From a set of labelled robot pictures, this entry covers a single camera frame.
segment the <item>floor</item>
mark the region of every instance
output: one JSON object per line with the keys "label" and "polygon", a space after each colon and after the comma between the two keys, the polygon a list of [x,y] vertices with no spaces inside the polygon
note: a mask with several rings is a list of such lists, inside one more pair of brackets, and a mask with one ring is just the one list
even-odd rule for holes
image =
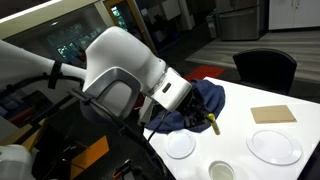
{"label": "floor", "polygon": [[187,61],[235,68],[232,56],[254,48],[273,48],[297,61],[295,77],[320,82],[320,30],[269,32],[258,41],[216,39],[187,58]]}
{"label": "floor", "polygon": [[[177,43],[172,44],[169,48],[159,52],[158,56],[163,58],[171,67],[175,68],[182,76],[192,72],[200,64],[187,62],[189,56],[197,52],[208,43],[212,42],[206,24],[196,28],[188,35],[184,36]],[[226,68],[219,79],[235,82],[239,81],[239,75],[234,68]],[[320,103],[320,84],[312,81],[304,81],[296,79],[293,82],[289,96]],[[137,117],[131,115],[125,122],[135,132],[139,132],[139,126],[136,125]],[[124,160],[132,158],[136,165],[141,166],[143,172],[151,180],[173,180],[173,177],[163,178],[155,172],[145,157],[144,150],[126,136],[119,135],[119,129],[110,125],[97,125],[87,121],[80,112],[79,104],[73,104],[64,111],[51,118],[50,125],[63,135],[67,135],[69,139],[82,142],[90,145],[101,136],[106,135],[110,151],[100,158],[95,164],[85,170],[76,179],[97,179],[105,180],[112,179],[111,175],[115,168]],[[308,164],[308,168],[304,171],[301,179],[311,180],[319,177],[317,168],[320,167],[318,155],[316,154]],[[48,177],[56,178],[59,174],[58,167],[46,169],[46,174],[51,174]]]}

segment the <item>trash can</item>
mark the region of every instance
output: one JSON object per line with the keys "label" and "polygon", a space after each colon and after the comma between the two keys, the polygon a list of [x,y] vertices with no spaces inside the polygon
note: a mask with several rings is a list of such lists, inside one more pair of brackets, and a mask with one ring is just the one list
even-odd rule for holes
{"label": "trash can", "polygon": [[209,31],[211,38],[215,39],[219,37],[219,27],[218,27],[218,14],[214,10],[213,12],[209,13],[206,17]]}

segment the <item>cabinet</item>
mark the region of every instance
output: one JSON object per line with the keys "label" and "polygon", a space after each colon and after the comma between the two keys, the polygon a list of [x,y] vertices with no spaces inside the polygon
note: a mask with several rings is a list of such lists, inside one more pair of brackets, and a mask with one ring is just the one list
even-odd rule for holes
{"label": "cabinet", "polygon": [[269,29],[320,26],[319,0],[271,0]]}

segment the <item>white plate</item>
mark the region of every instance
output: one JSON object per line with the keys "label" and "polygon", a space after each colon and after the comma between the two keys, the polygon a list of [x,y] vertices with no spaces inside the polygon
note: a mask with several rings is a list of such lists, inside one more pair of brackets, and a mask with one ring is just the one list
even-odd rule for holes
{"label": "white plate", "polygon": [[192,153],[195,146],[196,139],[193,134],[186,129],[182,129],[173,131],[168,135],[165,149],[170,157],[181,159]]}
{"label": "white plate", "polygon": [[258,158],[275,165],[293,164],[302,154],[296,139],[271,130],[258,131],[248,136],[247,146]]}

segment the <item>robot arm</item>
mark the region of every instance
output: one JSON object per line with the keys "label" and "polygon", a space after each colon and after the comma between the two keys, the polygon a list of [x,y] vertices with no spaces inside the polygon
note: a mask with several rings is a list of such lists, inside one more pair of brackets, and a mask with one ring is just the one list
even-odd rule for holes
{"label": "robot arm", "polygon": [[[1,72],[11,83],[46,72],[54,61],[0,41]],[[174,69],[152,54],[128,32],[111,27],[86,50],[87,69],[62,64],[64,75],[85,80],[82,91],[110,110],[118,119],[126,118],[140,92],[159,102],[168,111],[178,110],[185,117],[197,112],[214,122],[201,95]],[[92,110],[82,107],[90,118]]]}

